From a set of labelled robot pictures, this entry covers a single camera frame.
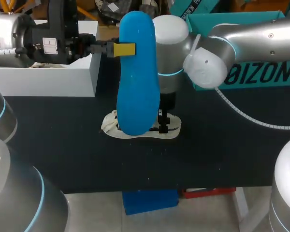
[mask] white cable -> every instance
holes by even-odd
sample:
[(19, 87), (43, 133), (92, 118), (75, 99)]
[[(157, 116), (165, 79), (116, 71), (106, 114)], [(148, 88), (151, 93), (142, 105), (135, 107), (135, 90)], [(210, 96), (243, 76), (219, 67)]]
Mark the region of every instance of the white cable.
[(16, 55), (16, 48), (13, 49), (0, 49), (0, 56)]
[(277, 129), (277, 130), (290, 130), (290, 126), (278, 126), (278, 125), (272, 125), (272, 124), (268, 124), (268, 123), (264, 123), (261, 122), (259, 120), (256, 120), (250, 116), (248, 116), (247, 114), (245, 114), (243, 111), (241, 111), (240, 109), (238, 109), (235, 105), (232, 104), (232, 102), (229, 101), (229, 99), (227, 99), (226, 96), (224, 96), (224, 94), (219, 90), (219, 88), (215, 88), (216, 92), (219, 94), (219, 96), (235, 111), (237, 112), (239, 115), (243, 116), (244, 118), (248, 119), (249, 121), (256, 123), (260, 126), (263, 127), (268, 127), (268, 128), (272, 128), (272, 129)]

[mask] white shoe sole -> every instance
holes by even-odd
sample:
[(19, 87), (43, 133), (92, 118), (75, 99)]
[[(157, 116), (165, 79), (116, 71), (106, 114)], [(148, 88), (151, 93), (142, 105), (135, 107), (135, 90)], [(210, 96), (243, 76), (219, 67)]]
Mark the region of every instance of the white shoe sole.
[(156, 139), (174, 139), (176, 138), (181, 129), (181, 120), (177, 116), (173, 116), (168, 113), (167, 117), (170, 119), (170, 124), (168, 125), (168, 128), (177, 128), (176, 130), (170, 130), (167, 134), (159, 133), (159, 131), (148, 131), (145, 134), (139, 135), (139, 136), (130, 136), (125, 134), (123, 131), (118, 130), (116, 126), (104, 126), (107, 124), (110, 124), (112, 120), (114, 120), (115, 115), (113, 113), (109, 113), (107, 116), (105, 116), (101, 129), (106, 133), (107, 135), (118, 138), (118, 139), (135, 139), (135, 138), (156, 138)]

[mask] blue foam insole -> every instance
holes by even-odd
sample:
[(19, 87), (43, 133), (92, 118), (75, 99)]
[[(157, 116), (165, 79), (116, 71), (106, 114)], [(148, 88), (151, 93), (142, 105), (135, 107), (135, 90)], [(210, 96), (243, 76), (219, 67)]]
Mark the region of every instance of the blue foam insole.
[(120, 57), (118, 123), (124, 133), (141, 135), (154, 124), (160, 103), (155, 28), (150, 17), (139, 11), (126, 14), (120, 21), (119, 41), (136, 43), (136, 55)]

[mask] red object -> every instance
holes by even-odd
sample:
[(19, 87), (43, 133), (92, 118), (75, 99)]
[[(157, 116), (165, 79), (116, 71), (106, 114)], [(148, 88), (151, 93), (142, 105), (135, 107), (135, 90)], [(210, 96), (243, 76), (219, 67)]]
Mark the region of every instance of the red object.
[(182, 190), (182, 194), (184, 198), (191, 199), (191, 198), (198, 198), (198, 197), (209, 197), (209, 196), (217, 196), (217, 195), (226, 195), (231, 194), (236, 191), (236, 188), (216, 188), (210, 191), (194, 191), (194, 192), (186, 192)]

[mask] white label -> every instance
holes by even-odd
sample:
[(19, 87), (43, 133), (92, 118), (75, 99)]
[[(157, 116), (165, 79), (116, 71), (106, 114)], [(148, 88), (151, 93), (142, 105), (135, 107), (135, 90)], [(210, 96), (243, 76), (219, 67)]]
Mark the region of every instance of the white label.
[(51, 55), (58, 54), (56, 38), (43, 38), (43, 47), (44, 47), (45, 54), (51, 54)]
[(57, 46), (57, 39), (56, 38), (43, 38), (43, 45), (51, 45), (51, 46)]
[(58, 54), (56, 47), (44, 47), (44, 53), (45, 54), (52, 54), (52, 55)]
[(119, 10), (118, 6), (116, 6), (115, 3), (111, 3), (111, 4), (109, 4), (109, 5), (108, 5), (108, 8), (110, 8), (111, 11), (113, 11), (113, 12)]

